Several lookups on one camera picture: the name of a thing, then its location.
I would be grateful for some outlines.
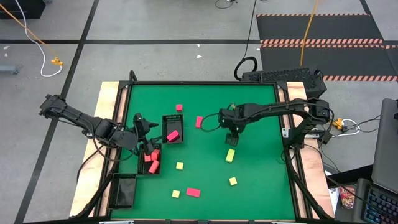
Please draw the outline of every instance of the yellow block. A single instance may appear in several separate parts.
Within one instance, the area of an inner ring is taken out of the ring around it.
[[[227,153],[227,155],[226,155],[225,161],[227,161],[227,162],[232,162],[232,160],[234,159],[234,154],[235,154],[235,150],[233,150],[233,149],[228,149],[228,153]]]
[[[183,162],[177,162],[177,165],[175,166],[176,169],[178,170],[182,170],[184,167],[184,163]]]
[[[172,197],[173,198],[179,198],[180,197],[180,191],[179,190],[173,190]]]
[[[235,177],[231,177],[231,178],[229,178],[229,184],[231,184],[231,186],[232,185],[235,185],[235,184],[237,184],[238,182],[236,181],[236,178]]]

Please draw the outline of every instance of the black container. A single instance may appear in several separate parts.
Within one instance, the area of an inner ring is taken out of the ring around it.
[[[162,163],[162,145],[161,144],[154,144],[154,149],[158,149],[159,152],[159,167],[157,168],[156,172],[154,174],[160,174],[160,165]],[[137,173],[138,174],[148,174],[148,175],[154,175],[149,172],[149,168],[152,165],[152,161],[150,162],[145,162],[144,160],[144,145],[140,145],[140,151],[139,151],[139,157],[138,157],[138,166],[137,166]]]
[[[169,142],[167,136],[173,131],[177,130],[180,137],[174,142]],[[162,135],[164,144],[178,144],[184,142],[184,131],[183,131],[183,116],[180,114],[167,115],[162,117]]]
[[[108,208],[132,208],[136,194],[136,181],[135,174],[113,174]]]

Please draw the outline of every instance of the wooden board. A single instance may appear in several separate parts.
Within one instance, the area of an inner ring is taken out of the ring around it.
[[[112,118],[114,106],[116,102],[116,95],[118,92],[119,82],[103,82],[101,90],[99,92],[97,107],[95,110],[95,116],[100,116],[102,118]],[[303,83],[301,82],[288,82],[288,93],[289,99],[294,98],[307,98],[305,95],[305,89]],[[117,122],[121,122],[124,102],[126,99],[126,89],[122,91],[121,103],[119,105],[119,111],[117,115]],[[281,99],[284,99],[283,91],[279,91]],[[302,118],[299,116],[294,116],[295,125],[300,124]],[[284,116],[284,123],[289,127],[289,120],[287,116]],[[306,139],[305,143],[317,148],[317,141],[315,139]],[[89,140],[86,147],[86,152],[83,160],[95,152],[95,147],[93,141]],[[111,157],[114,157],[115,152],[111,152]],[[334,217],[333,207],[331,205],[328,187],[326,184],[325,173],[323,170],[322,160],[318,152],[310,147],[305,147],[301,149],[302,163],[305,173],[305,180],[307,181],[307,187],[311,194],[315,197],[317,202],[323,207],[323,209],[330,216]],[[81,170],[80,179],[76,187],[75,198],[73,199],[72,208],[70,215],[76,215],[79,213],[84,206],[90,201],[91,197],[98,188],[101,171],[104,159],[99,154],[95,155],[89,163]],[[298,205],[300,209],[300,214],[305,217],[305,207],[303,202],[303,196],[297,189]],[[99,210],[100,215],[106,215],[106,207],[108,206],[108,196],[109,196],[109,186],[105,190],[101,208]]]

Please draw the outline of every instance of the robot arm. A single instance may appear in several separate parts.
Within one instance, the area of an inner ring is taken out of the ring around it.
[[[46,100],[40,106],[39,115],[46,118],[65,118],[74,125],[83,128],[82,133],[88,138],[96,138],[100,144],[106,147],[124,147],[133,151],[139,142],[144,143],[144,151],[147,154],[154,150],[153,144],[161,139],[146,139],[150,128],[158,126],[145,120],[141,114],[133,118],[134,128],[127,128],[111,119],[103,119],[87,115],[69,105],[58,95],[47,95]]]
[[[232,146],[238,144],[239,135],[244,131],[247,124],[259,121],[261,118],[296,114],[303,121],[295,128],[290,128],[284,136],[284,145],[301,148],[304,137],[317,124],[326,124],[330,121],[329,104],[320,99],[294,99],[286,103],[272,103],[269,105],[258,105],[245,103],[238,105],[234,110],[220,109],[218,122],[222,128],[228,128],[231,132],[227,134],[226,143]]]

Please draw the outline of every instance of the pink cube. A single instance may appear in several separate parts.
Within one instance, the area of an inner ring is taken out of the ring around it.
[[[203,117],[202,116],[197,116],[197,128],[201,128],[201,122],[203,121]]]
[[[148,172],[150,172],[151,174],[155,174],[158,167],[159,167],[159,161],[154,161],[150,166]]]
[[[174,142],[174,141],[177,140],[179,137],[180,137],[180,134],[178,133],[178,131],[177,131],[177,130],[174,130],[172,133],[170,133],[170,134],[167,136],[167,140],[168,140],[169,142]]]
[[[182,105],[176,105],[175,109],[177,110],[177,112],[182,112]]]
[[[152,159],[150,158],[150,155],[147,156],[147,154],[144,154],[144,161],[145,161],[145,162],[150,162],[150,161],[152,161]]]
[[[159,153],[160,153],[160,150],[155,149],[155,150],[152,152],[152,154],[150,155],[150,159],[151,159],[152,161],[156,161],[156,160],[159,158]]]
[[[193,197],[199,197],[200,196],[200,190],[192,189],[192,188],[189,187],[187,189],[187,195],[193,196]]]

